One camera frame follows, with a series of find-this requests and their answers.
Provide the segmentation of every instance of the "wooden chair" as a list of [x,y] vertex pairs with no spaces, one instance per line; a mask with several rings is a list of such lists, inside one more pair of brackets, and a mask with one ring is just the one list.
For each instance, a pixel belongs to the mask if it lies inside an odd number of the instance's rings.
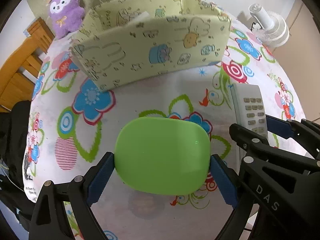
[[31,37],[25,39],[0,69],[0,112],[8,112],[19,101],[30,100],[34,84],[18,72],[22,66],[34,77],[38,77],[42,61],[33,55],[40,48],[47,52],[54,38],[52,32],[39,18],[29,28]]

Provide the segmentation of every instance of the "green oval object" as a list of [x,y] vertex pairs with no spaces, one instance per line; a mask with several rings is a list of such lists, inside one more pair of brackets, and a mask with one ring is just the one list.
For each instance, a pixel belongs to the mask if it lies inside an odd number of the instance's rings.
[[193,122],[140,117],[122,128],[114,154],[117,173],[135,190],[188,195],[206,180],[210,140]]

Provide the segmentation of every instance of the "black cloth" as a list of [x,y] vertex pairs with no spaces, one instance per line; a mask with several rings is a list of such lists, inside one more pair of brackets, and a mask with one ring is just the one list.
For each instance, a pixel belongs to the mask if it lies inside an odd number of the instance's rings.
[[0,175],[0,200],[15,214],[21,225],[29,231],[35,207],[23,189],[22,162],[27,144],[30,101],[15,104],[10,113],[0,113],[0,158],[9,168],[9,179]]

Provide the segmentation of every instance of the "stuffed animal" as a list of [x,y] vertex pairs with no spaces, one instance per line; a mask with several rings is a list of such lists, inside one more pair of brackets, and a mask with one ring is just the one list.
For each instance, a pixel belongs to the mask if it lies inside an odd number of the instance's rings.
[[85,11],[80,7],[79,0],[50,1],[49,16],[52,19],[52,27],[57,39],[78,30],[84,15]]

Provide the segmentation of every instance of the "white fan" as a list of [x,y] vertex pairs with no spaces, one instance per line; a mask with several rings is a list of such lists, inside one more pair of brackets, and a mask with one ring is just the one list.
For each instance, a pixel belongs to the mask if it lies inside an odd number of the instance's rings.
[[287,42],[289,28],[281,15],[266,11],[259,3],[251,5],[249,11],[261,26],[252,32],[264,45],[276,48]]

